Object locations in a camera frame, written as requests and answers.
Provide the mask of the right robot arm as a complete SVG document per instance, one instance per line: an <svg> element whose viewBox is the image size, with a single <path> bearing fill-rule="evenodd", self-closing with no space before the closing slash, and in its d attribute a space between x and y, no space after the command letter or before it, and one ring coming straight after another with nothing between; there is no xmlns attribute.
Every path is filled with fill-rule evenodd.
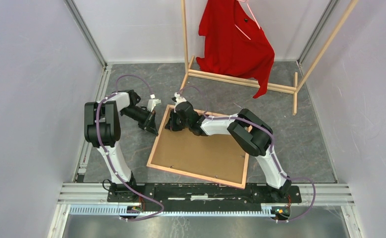
<svg viewBox="0 0 386 238"><path fill-rule="evenodd" d="M270 199L282 202L288 197L291 180L276 155L273 130L249 109L229 116L211 116L199 114L188 101L177 103L170 111L165 129L185 128L196 136L231 135L244 152L258 161Z"/></svg>

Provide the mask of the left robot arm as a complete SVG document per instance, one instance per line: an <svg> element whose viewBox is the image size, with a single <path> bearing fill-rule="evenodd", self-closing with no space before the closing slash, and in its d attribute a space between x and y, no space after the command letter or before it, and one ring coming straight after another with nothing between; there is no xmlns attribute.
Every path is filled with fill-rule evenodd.
<svg viewBox="0 0 386 238"><path fill-rule="evenodd" d="M104 158L111 175L106 190L109 200L124 199L132 202L138 197L138 188L128 167L119 143L121 138L120 117L126 116L138 123L140 129L155 136L155 107L161 100L150 95L147 106L139 106L140 96L134 90L117 91L101 101L84 105L84 137Z"/></svg>

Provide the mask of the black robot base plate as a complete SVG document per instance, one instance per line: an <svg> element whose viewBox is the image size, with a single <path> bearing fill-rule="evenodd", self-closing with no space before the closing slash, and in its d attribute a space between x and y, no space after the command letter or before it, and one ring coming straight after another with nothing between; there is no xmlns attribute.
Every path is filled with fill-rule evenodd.
<svg viewBox="0 0 386 238"><path fill-rule="evenodd" d="M130 203L145 212L261 212L265 205L302 202L298 186L281 195L264 184L247 183L244 189L216 183L138 183L105 185L107 201Z"/></svg>

